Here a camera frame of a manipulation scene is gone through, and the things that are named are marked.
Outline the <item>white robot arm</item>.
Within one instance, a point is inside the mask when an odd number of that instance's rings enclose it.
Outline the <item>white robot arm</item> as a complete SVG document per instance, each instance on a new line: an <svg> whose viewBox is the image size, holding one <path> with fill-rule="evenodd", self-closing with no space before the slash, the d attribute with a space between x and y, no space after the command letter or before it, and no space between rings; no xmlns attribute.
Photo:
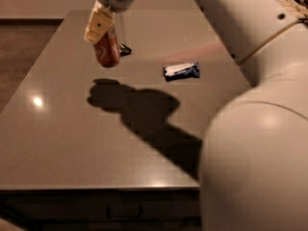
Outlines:
<svg viewBox="0 0 308 231"><path fill-rule="evenodd" d="M308 231L307 18L293 0L194 0L249 90L200 155L202 231Z"/></svg>

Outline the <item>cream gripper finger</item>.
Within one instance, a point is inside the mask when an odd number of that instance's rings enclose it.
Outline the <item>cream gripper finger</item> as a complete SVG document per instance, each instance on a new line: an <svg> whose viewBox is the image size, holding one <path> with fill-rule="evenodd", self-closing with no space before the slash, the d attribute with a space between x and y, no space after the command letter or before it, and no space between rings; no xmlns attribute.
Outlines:
<svg viewBox="0 0 308 231"><path fill-rule="evenodd" d="M96 44L114 25L115 19L110 7L105 7L96 1L90 13L90 19L85 31L85 40Z"/></svg>

